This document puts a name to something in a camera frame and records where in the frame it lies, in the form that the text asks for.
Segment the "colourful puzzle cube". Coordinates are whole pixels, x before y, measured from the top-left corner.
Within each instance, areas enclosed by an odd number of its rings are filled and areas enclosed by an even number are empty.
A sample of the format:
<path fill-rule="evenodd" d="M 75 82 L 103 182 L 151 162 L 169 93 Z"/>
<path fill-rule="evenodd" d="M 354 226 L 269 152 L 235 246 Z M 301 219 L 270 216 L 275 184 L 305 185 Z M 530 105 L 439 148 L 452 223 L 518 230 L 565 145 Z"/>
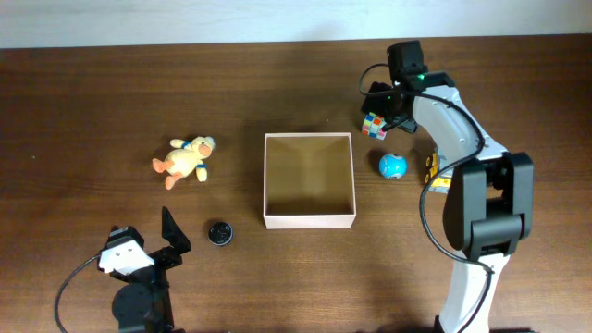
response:
<path fill-rule="evenodd" d="M 386 121 L 383 117 L 370 112 L 364 117 L 361 132 L 368 137 L 384 141 L 386 138 L 386 132 L 382 130 L 382 128 L 385 125 Z"/>

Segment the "yellow grey toy truck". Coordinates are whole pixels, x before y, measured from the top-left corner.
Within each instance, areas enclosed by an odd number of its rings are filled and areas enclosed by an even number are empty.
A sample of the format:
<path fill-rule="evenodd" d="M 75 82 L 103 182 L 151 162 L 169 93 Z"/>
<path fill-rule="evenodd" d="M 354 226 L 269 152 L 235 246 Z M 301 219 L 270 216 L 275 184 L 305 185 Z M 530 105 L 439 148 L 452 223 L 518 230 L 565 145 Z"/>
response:
<path fill-rule="evenodd" d="M 453 171 L 448 170 L 441 176 L 437 176 L 441 167 L 448 164 L 446 159 L 442 159 L 437 152 L 433 152 L 429 155 L 425 161 L 426 174 L 425 183 L 431 182 L 429 190 L 432 192 L 447 194 L 451 185 Z"/>

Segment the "pink cardboard box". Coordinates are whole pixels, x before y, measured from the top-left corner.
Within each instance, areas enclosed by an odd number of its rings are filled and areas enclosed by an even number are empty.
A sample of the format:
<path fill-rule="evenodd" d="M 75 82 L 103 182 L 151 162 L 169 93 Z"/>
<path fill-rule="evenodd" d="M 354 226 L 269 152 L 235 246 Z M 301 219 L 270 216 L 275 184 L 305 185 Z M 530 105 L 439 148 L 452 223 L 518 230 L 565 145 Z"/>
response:
<path fill-rule="evenodd" d="M 268 229 L 351 228 L 357 216 L 349 132 L 265 135 Z"/>

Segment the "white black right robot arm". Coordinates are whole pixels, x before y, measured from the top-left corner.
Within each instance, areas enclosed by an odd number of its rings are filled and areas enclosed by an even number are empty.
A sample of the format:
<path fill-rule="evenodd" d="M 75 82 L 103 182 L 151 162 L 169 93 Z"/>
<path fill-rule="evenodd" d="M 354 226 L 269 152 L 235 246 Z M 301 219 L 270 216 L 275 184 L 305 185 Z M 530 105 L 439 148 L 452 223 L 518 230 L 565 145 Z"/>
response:
<path fill-rule="evenodd" d="M 478 124 L 453 79 L 431 71 L 417 40 L 387 50 L 390 81 L 361 89 L 362 110 L 385 119 L 385 131 L 424 128 L 437 147 L 437 172 L 419 198 L 426 236 L 453 262 L 436 332 L 487 332 L 500 275 L 531 231 L 534 165 Z"/>

